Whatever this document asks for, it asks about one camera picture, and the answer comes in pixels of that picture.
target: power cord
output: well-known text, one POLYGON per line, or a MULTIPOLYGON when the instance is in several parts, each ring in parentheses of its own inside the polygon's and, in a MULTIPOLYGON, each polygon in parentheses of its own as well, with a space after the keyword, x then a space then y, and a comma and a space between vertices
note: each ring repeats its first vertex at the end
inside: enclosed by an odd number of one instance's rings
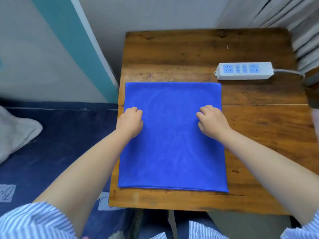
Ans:
POLYGON ((304 80, 306 75, 303 72, 295 71, 295 70, 289 70, 289 69, 274 69, 274 73, 278 72, 285 72, 285 73, 292 73, 302 76, 302 79, 304 80))

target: hand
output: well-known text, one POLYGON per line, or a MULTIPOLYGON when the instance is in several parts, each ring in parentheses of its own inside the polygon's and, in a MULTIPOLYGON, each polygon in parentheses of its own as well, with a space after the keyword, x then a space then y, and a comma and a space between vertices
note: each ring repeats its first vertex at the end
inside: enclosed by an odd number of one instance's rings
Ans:
POLYGON ((117 120, 116 131, 129 134, 130 139, 136 137, 143 128, 142 114, 142 110, 135 106, 127 108, 117 120))
POLYGON ((199 111, 196 113, 199 119, 198 127, 206 136, 218 140, 225 129, 231 129, 220 109, 206 105, 199 111))

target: striped shirt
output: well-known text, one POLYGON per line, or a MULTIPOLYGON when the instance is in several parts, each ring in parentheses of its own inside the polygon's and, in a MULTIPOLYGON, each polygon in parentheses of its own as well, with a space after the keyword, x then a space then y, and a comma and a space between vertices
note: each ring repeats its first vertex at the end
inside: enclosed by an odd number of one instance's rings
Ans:
MULTIPOLYGON (((0 239, 76 239, 69 219, 46 202, 20 206, 0 217, 0 239)), ((189 222, 189 239, 228 239, 217 230, 189 222)), ((167 239, 160 233, 151 239, 167 239)), ((281 239, 319 239, 319 210, 302 228, 287 228, 281 239)))

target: shirt sleeve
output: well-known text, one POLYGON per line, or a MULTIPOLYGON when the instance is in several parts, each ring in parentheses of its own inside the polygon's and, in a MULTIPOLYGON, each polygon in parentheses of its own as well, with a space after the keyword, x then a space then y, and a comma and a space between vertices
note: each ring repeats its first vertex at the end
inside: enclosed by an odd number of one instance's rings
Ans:
POLYGON ((0 217, 0 237, 76 239, 70 220, 46 202, 23 205, 0 217))
POLYGON ((313 220, 302 228, 287 228, 281 234, 281 239, 319 239, 319 210, 313 220))

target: power strip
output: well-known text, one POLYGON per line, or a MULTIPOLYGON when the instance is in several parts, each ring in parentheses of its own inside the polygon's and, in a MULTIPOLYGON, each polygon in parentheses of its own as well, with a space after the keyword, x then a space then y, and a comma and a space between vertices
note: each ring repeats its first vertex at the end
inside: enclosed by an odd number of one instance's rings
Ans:
POLYGON ((219 63, 215 71, 218 80, 267 80, 273 74, 271 62, 219 63))

